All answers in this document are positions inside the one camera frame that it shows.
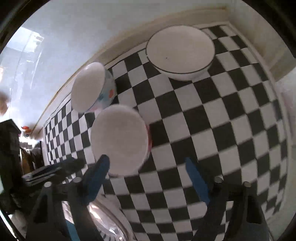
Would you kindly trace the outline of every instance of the small bowl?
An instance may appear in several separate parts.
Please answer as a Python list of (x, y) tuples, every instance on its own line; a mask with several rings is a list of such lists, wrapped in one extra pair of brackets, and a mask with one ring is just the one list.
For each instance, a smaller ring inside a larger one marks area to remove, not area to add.
[(133, 108), (113, 104), (102, 110), (91, 128), (91, 148), (98, 160), (110, 159), (109, 174), (126, 176), (149, 158), (152, 147), (149, 126)]
[(115, 80), (99, 62), (85, 66), (76, 76), (71, 103), (78, 113), (101, 111), (111, 105), (116, 96)]
[(209, 69), (215, 46), (200, 29), (177, 25), (156, 32), (147, 42), (146, 55), (160, 73), (187, 81)]

